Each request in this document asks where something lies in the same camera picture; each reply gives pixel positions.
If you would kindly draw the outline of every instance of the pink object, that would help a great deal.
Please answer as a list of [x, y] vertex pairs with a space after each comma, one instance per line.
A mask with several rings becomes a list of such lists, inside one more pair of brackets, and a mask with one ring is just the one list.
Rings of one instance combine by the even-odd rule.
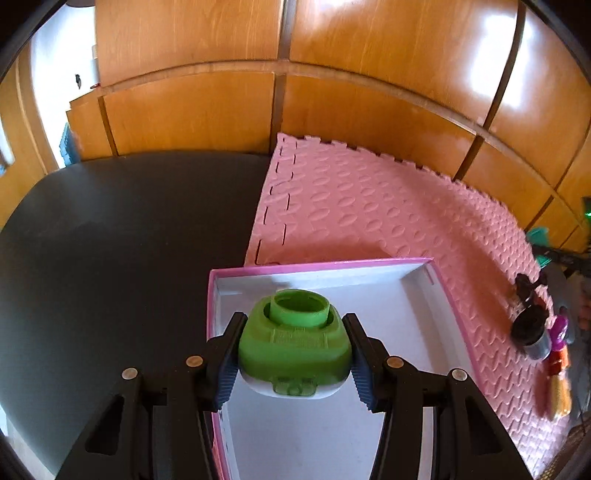
[[552, 350], [560, 352], [565, 346], [566, 329], [569, 326], [569, 320], [563, 315], [557, 315], [552, 327], [550, 328], [550, 340], [552, 341]]
[[[540, 272], [504, 205], [413, 163], [279, 134], [245, 265], [429, 257], [466, 329], [479, 385], [534, 476], [568, 419], [544, 417], [546, 374], [509, 338], [519, 272]], [[540, 296], [551, 310], [545, 289]]]

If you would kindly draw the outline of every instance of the teal object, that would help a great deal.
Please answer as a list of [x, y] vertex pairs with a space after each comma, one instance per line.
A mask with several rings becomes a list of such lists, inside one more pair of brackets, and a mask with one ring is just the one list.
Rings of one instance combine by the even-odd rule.
[[[550, 242], [548, 241], [548, 229], [545, 226], [532, 228], [525, 234], [525, 238], [532, 245], [542, 245], [543, 247], [550, 246]], [[537, 255], [535, 259], [539, 263], [540, 268], [544, 268], [550, 263], [550, 259], [542, 255]]]

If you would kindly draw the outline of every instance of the metal screw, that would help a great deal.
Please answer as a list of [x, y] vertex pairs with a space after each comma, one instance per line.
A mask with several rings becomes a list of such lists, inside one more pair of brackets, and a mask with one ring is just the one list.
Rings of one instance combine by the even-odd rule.
[[123, 380], [133, 380], [138, 376], [138, 369], [134, 367], [126, 368], [121, 372], [121, 376], [123, 377]]
[[399, 356], [391, 356], [386, 360], [386, 364], [390, 368], [401, 368], [404, 365], [404, 360], [402, 360]]
[[467, 380], [468, 374], [461, 368], [455, 368], [452, 370], [452, 377], [458, 380], [458, 382], [463, 382], [464, 380]]
[[191, 368], [200, 367], [203, 365], [203, 358], [199, 355], [193, 355], [187, 358], [185, 363]]

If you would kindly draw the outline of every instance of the white tray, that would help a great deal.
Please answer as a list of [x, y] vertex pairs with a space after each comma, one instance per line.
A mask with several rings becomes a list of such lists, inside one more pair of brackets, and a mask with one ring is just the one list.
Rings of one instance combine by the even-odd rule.
[[[478, 383], [461, 320], [430, 259], [213, 270], [208, 336], [223, 333], [234, 312], [248, 315], [262, 297], [285, 288], [318, 292], [339, 314], [356, 313], [368, 336], [420, 370], [447, 374], [461, 367]], [[361, 403], [351, 376], [331, 397], [302, 401], [260, 395], [238, 374], [213, 419], [218, 470], [224, 480], [369, 479], [383, 419]], [[423, 423], [419, 478], [427, 480], [430, 408]]]

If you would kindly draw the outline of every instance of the wall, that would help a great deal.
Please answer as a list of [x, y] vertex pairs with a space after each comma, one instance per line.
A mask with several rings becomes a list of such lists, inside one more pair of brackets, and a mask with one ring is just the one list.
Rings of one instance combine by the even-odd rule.
[[[31, 70], [35, 100], [51, 150], [64, 167], [60, 153], [69, 102], [90, 92], [96, 83], [92, 66], [95, 9], [64, 5], [33, 36]], [[80, 75], [82, 87], [76, 84]]]
[[517, 0], [97, 0], [85, 159], [317, 135], [442, 172], [581, 248], [591, 87]]

